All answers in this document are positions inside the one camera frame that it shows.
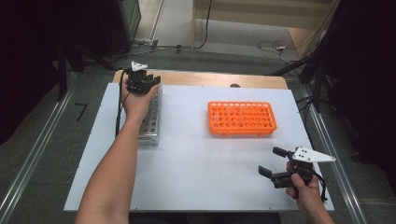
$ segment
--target cable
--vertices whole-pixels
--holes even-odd
[[[284,46],[285,48],[289,45],[288,41],[284,41],[284,40],[275,40],[275,41],[272,41],[272,42],[270,43],[270,50],[271,50],[271,52],[272,52],[278,59],[282,60],[283,62],[285,62],[285,63],[291,63],[291,62],[289,62],[289,61],[283,59],[282,57],[280,57],[280,54],[283,52],[283,50],[281,50],[278,54],[273,50],[272,45],[273,45],[273,43],[275,43],[276,41],[283,41],[283,42],[285,42],[285,43],[287,44],[286,46]]]
[[[308,112],[309,112],[309,109],[311,108],[311,105],[312,105],[312,100],[308,100],[308,102],[305,104],[305,106],[303,108],[301,108],[299,110],[299,112],[304,110],[304,127],[305,127],[305,131],[306,131],[306,135],[308,135],[308,140],[309,140],[309,143],[311,144],[312,149],[315,150],[314,144],[312,142],[311,134],[309,133],[308,126],[307,126]]]
[[[297,76],[299,76],[300,73],[304,70],[304,69],[302,68],[302,66],[304,66],[304,65],[305,65],[305,64],[301,65],[300,67],[296,67],[296,68],[293,68],[293,69],[292,69],[292,70],[294,71],[294,73],[295,73]],[[300,68],[302,71],[300,71],[300,73],[297,72],[297,71],[296,71],[297,68]],[[295,77],[295,75],[292,75],[290,72],[291,72],[291,71],[287,72],[287,73],[289,74],[289,76]]]
[[[308,40],[306,40],[302,45],[300,45],[299,47],[297,47],[296,49],[299,49],[300,47],[306,45],[309,41],[311,41],[312,38],[314,38],[317,33],[319,32],[319,30],[321,30],[323,28],[323,26],[328,22],[328,19],[330,17],[330,15],[332,14],[332,11],[335,9],[335,6],[338,6],[340,0],[338,0],[333,6],[332,9],[330,10],[329,14],[327,14],[326,19],[324,19],[323,23],[319,26],[319,28],[314,32],[314,34],[309,37]]]
[[[318,48],[318,46],[319,46],[320,40],[323,38],[323,37],[322,37],[323,32],[324,32],[324,30],[322,30],[322,31],[320,32],[320,35],[319,35],[319,37],[318,37],[318,40],[317,40],[317,48]]]
[[[206,15],[206,26],[205,26],[205,40],[204,40],[204,42],[201,44],[201,46],[200,47],[198,47],[198,48],[191,48],[191,47],[189,47],[189,46],[155,46],[155,48],[159,48],[159,49],[153,49],[153,50],[150,50],[150,51],[147,51],[147,52],[140,52],[140,53],[133,53],[133,54],[125,54],[125,55],[138,55],[138,54],[144,54],[144,53],[151,53],[151,52],[155,52],[155,51],[159,51],[159,50],[163,50],[163,49],[186,49],[186,50],[196,50],[196,49],[201,49],[204,45],[205,45],[205,43],[206,43],[206,40],[207,40],[207,27],[208,27],[208,25],[209,25],[209,17],[210,17],[210,10],[211,10],[211,8],[212,8],[212,2],[213,2],[213,0],[210,0],[210,2],[209,2],[209,8],[208,8],[208,10],[207,10],[207,15]]]
[[[129,49],[129,50],[137,49],[137,48],[140,48],[140,47],[133,47],[133,48],[131,48],[131,49]],[[114,64],[117,63],[117,62],[118,62],[123,56],[125,56],[125,55],[127,55],[127,54],[115,55],[115,56],[107,57],[107,58],[105,58],[105,59],[116,58],[116,59],[114,59],[112,62],[109,62],[111,65],[114,66]],[[93,59],[83,60],[83,62],[86,63],[87,65],[99,64],[98,62],[96,62],[96,61],[93,60]]]
[[[122,97],[122,82],[123,82],[123,76],[125,73],[128,73],[132,68],[126,68],[122,71],[121,76],[120,76],[120,82],[119,82],[119,87],[120,87],[120,91],[119,91],[119,105],[117,106],[118,108],[118,112],[117,112],[117,119],[116,119],[116,137],[119,134],[120,131],[120,117],[121,117],[121,110],[123,108],[123,104],[125,103],[126,98],[129,96],[129,93],[127,95],[127,97],[125,97],[125,100],[123,101],[122,105],[120,105],[121,103],[121,97]]]
[[[201,8],[204,8],[204,0],[201,0]],[[203,33],[204,33],[204,10],[201,10],[201,34]]]
[[[272,42],[273,40],[270,40],[270,41],[262,41],[262,42],[260,42],[260,43],[257,43],[256,44],[256,49],[259,49],[259,50],[262,50],[262,51],[271,51],[271,50],[269,50],[269,49],[262,49],[262,46],[261,46],[261,44],[263,44],[263,43],[270,43],[270,42]]]
[[[327,187],[327,181],[321,175],[318,175],[318,173],[315,172],[315,171],[313,171],[313,175],[315,175],[318,178],[319,183],[322,186],[322,192],[320,194],[320,199],[324,203],[325,201],[327,201],[326,194],[325,194],[326,193],[326,187]]]
[[[301,101],[304,101],[304,100],[311,100],[312,99],[312,96],[307,96],[307,97],[304,97],[304,98],[302,98],[302,99],[300,99],[300,100],[296,100],[296,103],[300,103]]]

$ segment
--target black curtain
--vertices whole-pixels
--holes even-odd
[[[0,1],[0,144],[58,81],[55,2]]]
[[[396,1],[341,1],[343,16],[322,50],[336,79],[329,97],[360,156],[387,172],[396,192]]]

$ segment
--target white tabletop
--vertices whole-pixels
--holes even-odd
[[[118,89],[116,83],[107,86],[65,211],[78,210],[88,180],[114,140]],[[277,129],[262,137],[211,135],[209,101],[268,102]],[[285,172],[287,159],[273,154],[273,147],[311,147],[291,91],[163,85],[159,136],[158,146],[138,149],[131,211],[298,210],[285,190],[258,174],[259,165]],[[325,206],[333,210],[326,193]]]

